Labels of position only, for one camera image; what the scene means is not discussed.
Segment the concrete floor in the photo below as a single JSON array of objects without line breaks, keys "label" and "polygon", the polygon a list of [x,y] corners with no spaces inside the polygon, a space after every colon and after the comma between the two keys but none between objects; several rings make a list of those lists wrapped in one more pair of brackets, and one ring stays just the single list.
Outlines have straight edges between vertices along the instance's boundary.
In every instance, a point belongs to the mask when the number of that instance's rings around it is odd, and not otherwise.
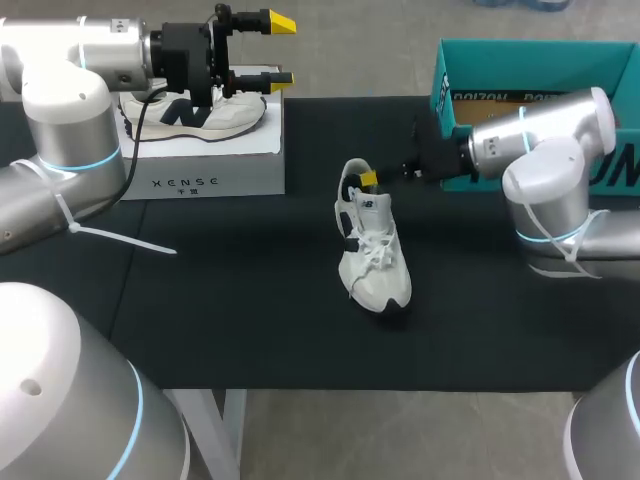
[{"label": "concrete floor", "polygon": [[[212,0],[0,0],[2,16],[204,20]],[[472,0],[237,0],[298,22],[296,37],[236,35],[235,63],[295,72],[290,96],[429,94],[440,37],[637,41],[637,0],[575,0],[562,13]],[[561,432],[573,398],[431,392],[250,393],[245,480],[566,480]]]}]

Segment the cable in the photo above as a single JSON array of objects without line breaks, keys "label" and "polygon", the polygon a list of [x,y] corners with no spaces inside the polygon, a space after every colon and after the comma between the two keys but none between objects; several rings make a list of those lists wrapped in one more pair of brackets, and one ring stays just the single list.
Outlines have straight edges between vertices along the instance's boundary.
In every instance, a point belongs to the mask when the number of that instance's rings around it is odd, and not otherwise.
[{"label": "cable", "polygon": [[106,212],[111,207],[113,207],[116,203],[120,201],[120,199],[127,193],[131,183],[133,182],[133,176],[136,173],[136,167],[138,166],[138,150],[140,149],[140,134],[142,133],[142,124],[144,122],[144,116],[147,113],[147,107],[151,103],[151,101],[160,95],[163,92],[167,91],[167,87],[162,87],[154,90],[147,97],[147,99],[143,102],[142,111],[140,112],[140,118],[138,119],[138,128],[136,129],[136,136],[133,139],[133,156],[131,157],[131,169],[129,170],[129,175],[127,176],[127,180],[124,182],[124,185],[120,189],[120,191],[107,203],[105,203],[102,207],[92,213],[92,215],[100,215],[103,212]]}]

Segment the shoe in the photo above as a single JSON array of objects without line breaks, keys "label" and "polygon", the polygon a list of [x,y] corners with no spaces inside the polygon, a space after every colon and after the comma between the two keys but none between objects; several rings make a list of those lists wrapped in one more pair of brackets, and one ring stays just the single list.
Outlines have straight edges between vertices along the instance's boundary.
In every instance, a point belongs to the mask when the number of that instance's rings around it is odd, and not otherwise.
[{"label": "shoe", "polygon": [[[154,84],[153,88],[163,84]],[[144,93],[120,93],[119,108],[125,118],[127,134],[134,140],[143,106],[141,96]],[[188,91],[162,93],[147,107],[140,141],[195,137],[215,142],[237,137],[254,127],[266,109],[264,99],[254,92],[239,93],[226,99],[219,88],[214,88],[213,108],[197,109],[192,107]]]},{"label": "shoe", "polygon": [[357,175],[371,171],[367,162],[354,158],[340,178],[335,213],[345,252],[338,271],[349,295],[362,307],[390,314],[409,304],[411,278],[391,213],[391,196],[378,186],[351,186],[359,185]]}]

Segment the black table mat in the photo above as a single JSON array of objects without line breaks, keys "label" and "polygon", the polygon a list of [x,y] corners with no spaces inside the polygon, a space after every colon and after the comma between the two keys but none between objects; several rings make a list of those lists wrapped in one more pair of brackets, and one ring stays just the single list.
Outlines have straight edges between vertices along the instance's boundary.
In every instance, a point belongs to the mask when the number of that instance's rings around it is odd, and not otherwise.
[{"label": "black table mat", "polygon": [[[22,104],[0,104],[0,146],[0,167],[35,154]],[[120,203],[83,225],[135,237],[144,205]],[[133,248],[123,243],[64,232],[0,256],[0,282],[24,282],[49,290],[108,336],[132,253]]]},{"label": "black table mat", "polygon": [[593,387],[640,347],[639,286],[536,276],[498,193],[391,188],[410,315],[393,328],[348,299],[340,172],[356,156],[404,160],[420,108],[426,98],[288,100],[288,195],[149,202],[142,237],[179,255],[134,253],[113,343],[164,388]]}]

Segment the shoe box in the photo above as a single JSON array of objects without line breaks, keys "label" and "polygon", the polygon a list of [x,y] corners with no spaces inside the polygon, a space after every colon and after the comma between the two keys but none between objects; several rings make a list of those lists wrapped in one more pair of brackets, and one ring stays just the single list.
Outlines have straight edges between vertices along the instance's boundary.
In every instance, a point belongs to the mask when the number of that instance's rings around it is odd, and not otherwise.
[{"label": "shoe box", "polygon": [[[279,66],[231,68],[238,75],[281,71]],[[284,194],[282,91],[263,98],[264,117],[238,137],[217,142],[196,138],[140,142],[135,177],[124,200]],[[123,157],[130,166],[134,142],[125,131],[117,97],[114,115]]]},{"label": "shoe box", "polygon": [[[445,137],[521,105],[601,87],[616,115],[617,149],[591,172],[591,193],[640,196],[640,47],[627,42],[442,39],[431,109]],[[460,177],[448,191],[495,191],[500,180]]]}]

